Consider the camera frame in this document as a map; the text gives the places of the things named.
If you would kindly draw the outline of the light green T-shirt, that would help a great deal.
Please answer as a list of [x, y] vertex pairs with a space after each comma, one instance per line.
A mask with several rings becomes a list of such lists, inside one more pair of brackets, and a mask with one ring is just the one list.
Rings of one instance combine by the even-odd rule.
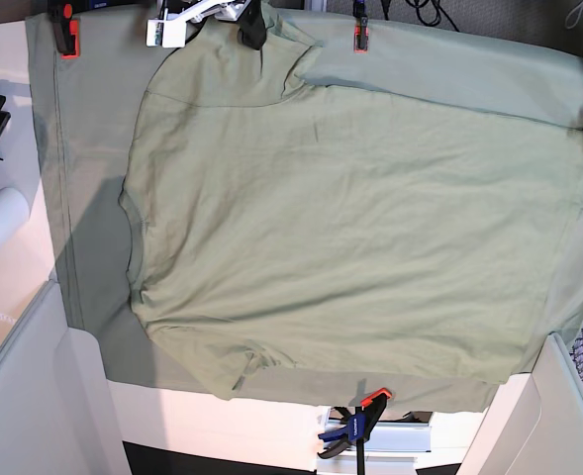
[[505, 382], [583, 198], [583, 136], [313, 85], [275, 14], [261, 50], [207, 24], [156, 71], [120, 198], [146, 335], [230, 399], [272, 367]]

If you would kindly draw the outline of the orange black clamp far middle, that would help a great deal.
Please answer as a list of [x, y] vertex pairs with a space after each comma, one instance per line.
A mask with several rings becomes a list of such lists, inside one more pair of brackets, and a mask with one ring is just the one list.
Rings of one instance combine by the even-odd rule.
[[354, 0], [352, 6], [355, 19], [354, 46], [357, 53], [368, 51], [368, 16], [364, 0]]

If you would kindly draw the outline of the orange black clamp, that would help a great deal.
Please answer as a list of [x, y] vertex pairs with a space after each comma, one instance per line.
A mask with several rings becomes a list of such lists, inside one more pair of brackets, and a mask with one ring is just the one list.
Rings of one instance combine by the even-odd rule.
[[352, 6], [355, 19], [354, 46], [357, 53], [368, 51], [368, 16], [364, 0], [354, 0]]
[[80, 56], [79, 22], [73, 18], [71, 1], [48, 1], [48, 16], [57, 51], [63, 59]]

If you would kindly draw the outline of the green table cloth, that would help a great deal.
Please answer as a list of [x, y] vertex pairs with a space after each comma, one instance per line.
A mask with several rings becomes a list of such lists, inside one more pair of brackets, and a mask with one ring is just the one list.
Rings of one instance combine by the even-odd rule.
[[[583, 59], [504, 40], [378, 22], [367, 54], [352, 20], [268, 7], [271, 34], [301, 30], [320, 46], [316, 85], [361, 86], [431, 102], [583, 127]], [[130, 308], [131, 230], [119, 197], [139, 107], [166, 51], [139, 38], [140, 9], [79, 18], [80, 55], [64, 59], [46, 15], [26, 22], [34, 126], [67, 322], [98, 341], [109, 380], [197, 392]]]

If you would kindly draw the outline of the orange black clamp far left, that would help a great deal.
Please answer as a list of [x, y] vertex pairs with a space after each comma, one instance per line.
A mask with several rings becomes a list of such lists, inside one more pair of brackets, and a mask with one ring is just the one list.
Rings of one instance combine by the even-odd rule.
[[48, 16], [57, 51], [63, 59], [80, 56], [79, 22], [73, 18], [71, 1], [48, 1]]

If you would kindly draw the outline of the blue orange bar clamp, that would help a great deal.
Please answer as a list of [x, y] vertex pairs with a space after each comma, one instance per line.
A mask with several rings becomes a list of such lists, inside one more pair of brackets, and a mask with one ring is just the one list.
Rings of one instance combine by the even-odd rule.
[[365, 475], [365, 443], [393, 397], [387, 388], [381, 388], [361, 400], [352, 413], [346, 407], [335, 407], [340, 413], [340, 426], [318, 435], [324, 449], [318, 453], [322, 460], [341, 455], [346, 450], [355, 450], [356, 474]]

